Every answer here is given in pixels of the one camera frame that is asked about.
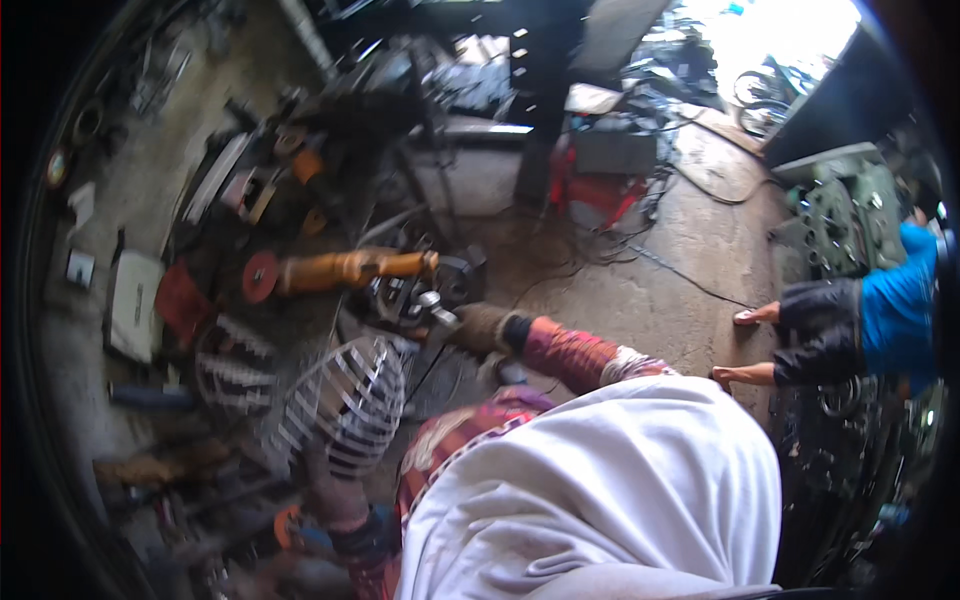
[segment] bicycle wheel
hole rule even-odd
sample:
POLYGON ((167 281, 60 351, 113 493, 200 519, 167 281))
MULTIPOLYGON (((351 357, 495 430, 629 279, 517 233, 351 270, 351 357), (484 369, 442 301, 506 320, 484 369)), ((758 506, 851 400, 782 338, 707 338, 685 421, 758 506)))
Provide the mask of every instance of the bicycle wheel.
POLYGON ((766 137, 786 121, 786 112, 790 106, 777 100, 761 100, 740 110, 737 122, 744 132, 754 137, 766 137))
POLYGON ((771 100, 776 95, 770 76, 759 71, 744 71, 733 82, 733 98, 742 107, 771 100))

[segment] orange tool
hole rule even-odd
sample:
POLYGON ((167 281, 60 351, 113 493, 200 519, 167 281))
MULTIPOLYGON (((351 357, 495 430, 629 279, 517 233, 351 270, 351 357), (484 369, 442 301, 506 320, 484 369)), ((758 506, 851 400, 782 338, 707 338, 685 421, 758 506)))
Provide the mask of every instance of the orange tool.
POLYGON ((397 253, 392 248, 365 248, 279 260, 258 252, 247 263, 243 290, 247 301, 264 301, 271 294, 293 296, 332 290, 340 285, 362 288, 376 277, 431 277, 440 264, 436 252, 397 253))

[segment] black wrist cuff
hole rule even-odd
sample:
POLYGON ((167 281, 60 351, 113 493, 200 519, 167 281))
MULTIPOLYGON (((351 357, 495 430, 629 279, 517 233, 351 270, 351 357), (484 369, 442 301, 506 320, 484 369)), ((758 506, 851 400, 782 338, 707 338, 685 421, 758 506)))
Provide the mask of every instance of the black wrist cuff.
POLYGON ((530 334, 530 325, 533 319, 511 315, 503 325, 503 342, 514 351, 517 356, 523 355, 523 347, 526 346, 527 336, 530 334))
POLYGON ((341 556, 369 557, 384 552, 389 544, 383 520, 373 510, 357 529, 348 532, 327 531, 333 551, 341 556))

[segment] grinding disc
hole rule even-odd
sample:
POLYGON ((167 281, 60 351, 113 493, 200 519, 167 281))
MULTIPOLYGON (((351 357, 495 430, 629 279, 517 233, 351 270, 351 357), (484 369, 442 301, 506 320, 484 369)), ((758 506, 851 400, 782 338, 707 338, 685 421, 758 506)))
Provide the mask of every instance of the grinding disc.
POLYGON ((266 300, 276 288, 279 273, 279 263, 273 252, 254 254, 243 270, 243 294, 247 302, 257 304, 266 300))

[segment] brown leather glove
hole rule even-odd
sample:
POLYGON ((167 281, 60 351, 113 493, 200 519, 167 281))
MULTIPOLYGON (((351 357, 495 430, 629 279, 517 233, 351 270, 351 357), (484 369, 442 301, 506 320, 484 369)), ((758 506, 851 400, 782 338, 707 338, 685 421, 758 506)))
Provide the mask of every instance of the brown leather glove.
POLYGON ((447 338, 448 344, 455 344, 476 354, 497 351, 508 356, 514 354, 514 351, 503 341, 503 327, 514 315, 527 316, 485 302, 465 304, 453 312, 460 319, 461 325, 460 329, 447 338))

